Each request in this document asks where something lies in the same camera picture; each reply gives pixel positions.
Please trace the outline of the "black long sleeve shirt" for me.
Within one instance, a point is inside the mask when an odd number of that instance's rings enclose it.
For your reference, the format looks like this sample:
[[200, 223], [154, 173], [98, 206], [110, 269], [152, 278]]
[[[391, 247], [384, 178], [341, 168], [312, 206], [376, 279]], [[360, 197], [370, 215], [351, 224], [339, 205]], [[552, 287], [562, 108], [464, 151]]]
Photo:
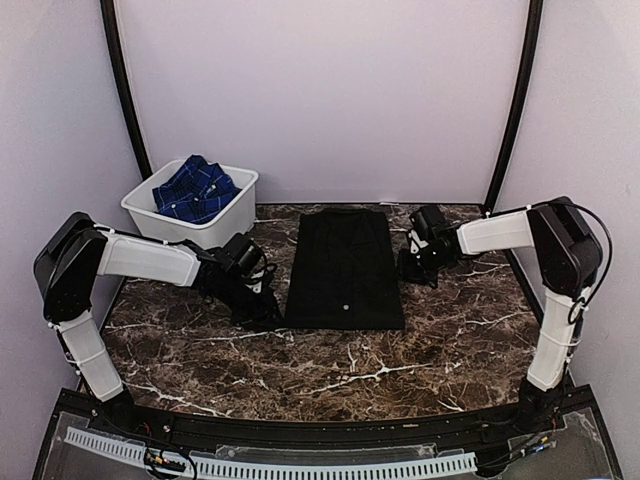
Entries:
[[325, 208], [300, 217], [284, 321], [292, 329], [405, 328], [383, 212]]

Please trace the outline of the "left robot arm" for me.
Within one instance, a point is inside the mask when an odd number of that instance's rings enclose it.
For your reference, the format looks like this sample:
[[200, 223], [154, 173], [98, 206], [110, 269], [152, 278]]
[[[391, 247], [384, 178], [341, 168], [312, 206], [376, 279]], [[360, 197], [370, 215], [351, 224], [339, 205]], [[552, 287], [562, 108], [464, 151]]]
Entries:
[[124, 399], [127, 389], [92, 316], [99, 276], [139, 278], [193, 288], [222, 302], [233, 323], [277, 329], [283, 316], [271, 287], [276, 264], [247, 235], [236, 233], [222, 247], [204, 249], [191, 240], [170, 242], [129, 234], [72, 213], [34, 261], [43, 316], [67, 361], [105, 403], [103, 421], [120, 436], [141, 427], [140, 412]]

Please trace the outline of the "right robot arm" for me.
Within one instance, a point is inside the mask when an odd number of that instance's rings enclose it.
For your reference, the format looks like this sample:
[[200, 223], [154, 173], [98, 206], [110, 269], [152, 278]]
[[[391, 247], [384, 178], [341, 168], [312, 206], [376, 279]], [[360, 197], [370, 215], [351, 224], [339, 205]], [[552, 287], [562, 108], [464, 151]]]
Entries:
[[588, 224], [597, 218], [566, 196], [463, 223], [448, 222], [437, 205], [428, 204], [410, 216], [398, 273], [405, 282], [435, 288], [439, 273], [464, 258], [533, 249], [545, 304], [524, 385], [547, 393], [562, 383], [580, 342], [583, 313], [611, 267], [613, 248], [601, 246]]

